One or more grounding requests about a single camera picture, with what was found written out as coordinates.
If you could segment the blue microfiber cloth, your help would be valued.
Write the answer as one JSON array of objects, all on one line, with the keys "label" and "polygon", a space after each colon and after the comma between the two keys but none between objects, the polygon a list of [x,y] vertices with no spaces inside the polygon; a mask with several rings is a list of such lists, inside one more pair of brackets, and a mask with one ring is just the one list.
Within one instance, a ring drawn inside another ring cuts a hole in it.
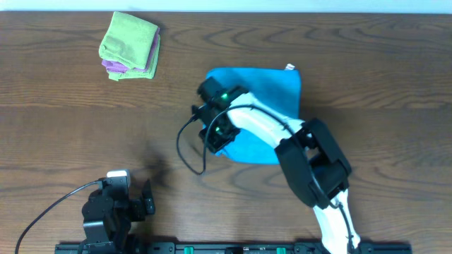
[{"label": "blue microfiber cloth", "polygon": [[[302,79],[297,69],[222,67],[210,70],[206,77],[214,78],[223,88],[245,87],[272,109],[294,119],[299,117]],[[234,142],[215,155],[244,164],[279,164],[274,149],[248,131],[240,131]]]}]

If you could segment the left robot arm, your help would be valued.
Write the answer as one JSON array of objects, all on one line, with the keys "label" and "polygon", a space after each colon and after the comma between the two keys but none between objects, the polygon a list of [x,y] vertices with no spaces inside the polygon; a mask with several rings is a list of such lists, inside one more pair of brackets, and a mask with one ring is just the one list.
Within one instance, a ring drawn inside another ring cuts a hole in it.
[{"label": "left robot arm", "polygon": [[141,195],[129,197],[129,180],[125,176],[100,180],[100,187],[91,193],[82,208],[86,240],[80,251],[87,253],[146,253],[146,244],[130,234],[133,222],[143,222],[155,213],[150,181],[143,185]]}]

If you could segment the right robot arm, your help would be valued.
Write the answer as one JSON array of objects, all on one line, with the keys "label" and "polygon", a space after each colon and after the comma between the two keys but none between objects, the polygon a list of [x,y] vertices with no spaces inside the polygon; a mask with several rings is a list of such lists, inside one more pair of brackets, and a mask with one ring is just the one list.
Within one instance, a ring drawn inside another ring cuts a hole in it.
[{"label": "right robot arm", "polygon": [[360,238],[347,204],[351,166],[325,123],[288,117],[240,86],[200,87],[197,93],[203,106],[193,112],[205,126],[204,152],[219,152],[242,130],[255,135],[273,148],[292,192],[314,209],[323,247],[354,253]]}]

